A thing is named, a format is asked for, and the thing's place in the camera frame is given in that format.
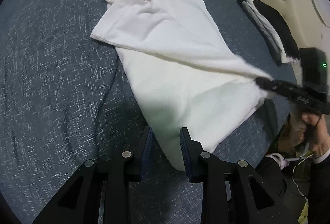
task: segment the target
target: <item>folded clothes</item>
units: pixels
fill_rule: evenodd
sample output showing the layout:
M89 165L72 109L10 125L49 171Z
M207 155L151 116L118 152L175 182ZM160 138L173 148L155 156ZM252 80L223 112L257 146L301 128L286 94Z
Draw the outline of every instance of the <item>folded clothes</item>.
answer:
M114 45L137 103L170 163L184 164L179 130L209 152L267 97L267 73L227 47L203 0L105 0L90 37Z
M275 62L288 63L300 59L290 29L276 9L260 0L237 0L237 2L264 37Z

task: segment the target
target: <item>bed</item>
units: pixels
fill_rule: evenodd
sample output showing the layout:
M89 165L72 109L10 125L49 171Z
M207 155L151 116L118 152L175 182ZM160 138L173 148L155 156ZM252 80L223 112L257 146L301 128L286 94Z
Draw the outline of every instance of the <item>bed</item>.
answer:
M228 47L276 79L277 66L237 0L204 0ZM83 160L135 145L146 122L113 46L89 35L103 0L3 0L0 5L0 192L32 223ZM279 96L218 145L222 160L256 166L289 113ZM198 223L202 185L175 170L154 142L150 176L130 185L132 223Z

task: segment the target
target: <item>gray patterned bedsheet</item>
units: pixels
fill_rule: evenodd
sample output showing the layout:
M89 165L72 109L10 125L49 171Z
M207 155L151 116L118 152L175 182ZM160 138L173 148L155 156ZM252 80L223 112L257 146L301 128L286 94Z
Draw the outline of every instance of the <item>gray patterned bedsheet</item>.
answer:
M229 48L274 78L277 67L236 0L204 0ZM87 158L135 144L145 121L113 46L89 38L103 0L4 0L0 5L0 191L31 223ZM289 112L268 101L216 149L256 165ZM131 184L133 223L197 223L202 185L173 169L155 142L150 178Z

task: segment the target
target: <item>black sleeve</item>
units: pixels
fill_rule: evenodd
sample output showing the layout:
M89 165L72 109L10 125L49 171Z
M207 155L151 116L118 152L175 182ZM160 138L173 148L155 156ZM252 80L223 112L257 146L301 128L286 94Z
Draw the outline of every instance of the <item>black sleeve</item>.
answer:
M308 223L330 223L330 156L311 165L308 194Z

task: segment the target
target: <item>person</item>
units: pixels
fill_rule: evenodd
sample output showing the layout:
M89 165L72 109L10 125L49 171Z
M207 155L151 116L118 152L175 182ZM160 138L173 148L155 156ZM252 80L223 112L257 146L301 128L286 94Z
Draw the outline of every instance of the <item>person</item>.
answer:
M328 134L324 115L302 113L303 124L290 122L293 132L290 140L293 146L304 140L306 123L315 126L309 150L313 153L313 162L310 169L310 189L308 193L308 224L330 223L330 136ZM286 181L282 168L287 165L284 158L278 154L266 155L256 171L281 198L286 191Z

